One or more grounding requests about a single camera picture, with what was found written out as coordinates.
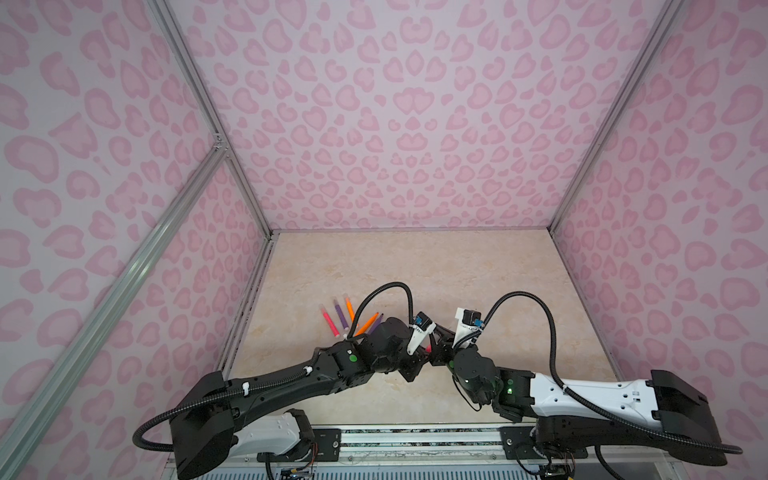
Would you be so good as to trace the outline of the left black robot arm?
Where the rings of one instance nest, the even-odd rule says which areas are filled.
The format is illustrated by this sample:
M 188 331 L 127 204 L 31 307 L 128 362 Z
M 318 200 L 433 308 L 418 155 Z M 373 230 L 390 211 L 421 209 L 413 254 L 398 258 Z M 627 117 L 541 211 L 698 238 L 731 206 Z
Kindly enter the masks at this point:
M 310 359 L 282 370 L 232 380 L 219 371 L 205 375 L 169 420 L 178 477 L 194 479 L 218 467 L 235 445 L 235 434 L 268 414 L 361 386 L 377 373 L 398 372 L 412 382 L 424 365 L 443 364 L 434 338 L 430 349 L 407 351 L 414 332 L 389 318 L 360 340 L 317 348 Z

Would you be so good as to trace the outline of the orange pen group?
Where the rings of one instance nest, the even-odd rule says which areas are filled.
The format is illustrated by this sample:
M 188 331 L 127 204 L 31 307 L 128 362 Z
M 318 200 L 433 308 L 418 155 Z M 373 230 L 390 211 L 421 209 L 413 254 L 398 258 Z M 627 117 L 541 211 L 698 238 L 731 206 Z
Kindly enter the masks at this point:
M 365 324 L 362 327 L 360 327 L 357 330 L 356 334 L 357 335 L 362 335 L 362 334 L 367 333 L 373 327 L 373 325 L 376 323 L 376 321 L 379 319 L 379 317 L 380 317 L 380 313 L 379 312 L 375 313 L 373 316 L 371 316 L 365 322 Z
M 351 299 L 348 295 L 344 295 L 344 302 L 347 309 L 347 313 L 349 315 L 350 322 L 352 322 L 355 319 L 355 310 L 352 305 Z

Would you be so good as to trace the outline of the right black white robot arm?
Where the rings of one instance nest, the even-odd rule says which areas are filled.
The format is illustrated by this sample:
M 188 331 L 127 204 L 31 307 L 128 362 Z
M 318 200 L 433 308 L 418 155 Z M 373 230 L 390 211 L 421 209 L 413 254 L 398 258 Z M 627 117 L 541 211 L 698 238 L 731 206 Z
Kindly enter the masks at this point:
M 666 370 L 648 379 L 576 381 L 498 367 L 473 340 L 460 342 L 438 328 L 430 336 L 430 361 L 446 366 L 473 407 L 535 425 L 528 446 L 542 455 L 565 455 L 602 446 L 642 446 L 683 462 L 724 466 L 741 448 L 722 441 L 704 393 Z

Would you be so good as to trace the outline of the diagonal aluminium frame bar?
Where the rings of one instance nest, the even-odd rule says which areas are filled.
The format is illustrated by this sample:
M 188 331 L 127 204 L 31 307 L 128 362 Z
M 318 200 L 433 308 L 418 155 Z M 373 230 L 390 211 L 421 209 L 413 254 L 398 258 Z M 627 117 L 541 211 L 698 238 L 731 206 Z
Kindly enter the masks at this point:
M 227 154 L 226 145 L 212 147 L 19 411 L 1 441 L 3 479 L 21 473 Z

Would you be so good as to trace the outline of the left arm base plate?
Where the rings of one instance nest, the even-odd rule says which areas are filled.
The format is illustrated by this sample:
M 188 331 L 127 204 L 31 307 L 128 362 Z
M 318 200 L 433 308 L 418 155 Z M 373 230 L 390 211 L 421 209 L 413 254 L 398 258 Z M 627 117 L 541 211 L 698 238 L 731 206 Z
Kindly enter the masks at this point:
M 260 462 L 336 462 L 339 459 L 342 430 L 337 428 L 313 428 L 300 431 L 299 441 L 286 453 L 259 453 Z

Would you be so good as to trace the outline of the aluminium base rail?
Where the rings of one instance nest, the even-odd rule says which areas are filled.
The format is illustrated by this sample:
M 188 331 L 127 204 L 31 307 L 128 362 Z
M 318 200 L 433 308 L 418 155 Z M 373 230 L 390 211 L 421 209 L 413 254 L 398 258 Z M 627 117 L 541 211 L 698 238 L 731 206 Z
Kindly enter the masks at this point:
M 540 460 L 507 460 L 498 429 L 520 424 L 320 425 L 342 430 L 339 459 L 314 462 L 290 479 L 538 479 Z M 575 479 L 614 479 L 592 447 L 575 454 Z M 605 446 L 607 463 L 624 479 L 692 479 L 683 464 L 647 447 Z M 269 479 L 256 454 L 225 460 L 198 479 Z

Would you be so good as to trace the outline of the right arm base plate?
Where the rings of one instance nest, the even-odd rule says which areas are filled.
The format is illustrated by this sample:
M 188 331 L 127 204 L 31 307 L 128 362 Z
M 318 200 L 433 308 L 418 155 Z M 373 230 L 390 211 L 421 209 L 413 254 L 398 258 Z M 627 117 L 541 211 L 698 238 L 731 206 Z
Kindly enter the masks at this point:
M 532 426 L 505 426 L 498 429 L 507 460 L 540 460 L 535 450 Z

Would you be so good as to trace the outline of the purple pen group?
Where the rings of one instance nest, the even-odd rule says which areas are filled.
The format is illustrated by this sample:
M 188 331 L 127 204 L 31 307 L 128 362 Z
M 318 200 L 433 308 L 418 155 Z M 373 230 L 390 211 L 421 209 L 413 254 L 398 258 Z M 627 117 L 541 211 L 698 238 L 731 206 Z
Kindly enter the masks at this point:
M 348 322 L 348 319 L 346 317 L 346 314 L 344 313 L 344 309 L 342 308 L 341 304 L 336 299 L 333 300 L 333 305 L 334 305 L 336 314 L 338 315 L 338 318 L 339 318 L 340 324 L 342 326 L 342 329 L 344 331 L 348 330 L 349 329 L 349 322 Z
M 379 314 L 379 316 L 378 316 L 378 317 L 376 318 L 376 320 L 374 321 L 374 323 L 373 323 L 373 324 L 371 325 L 371 327 L 369 328 L 369 330 L 368 330 L 368 333 L 369 333 L 369 334 L 370 334 L 370 333 L 373 333 L 373 332 L 376 330 L 376 328 L 377 328 L 377 327 L 378 327 L 378 326 L 381 324 L 381 322 L 382 322 L 382 320 L 383 320 L 383 317 L 384 317 L 384 314 L 383 314 L 383 313 L 380 313 L 380 314 Z

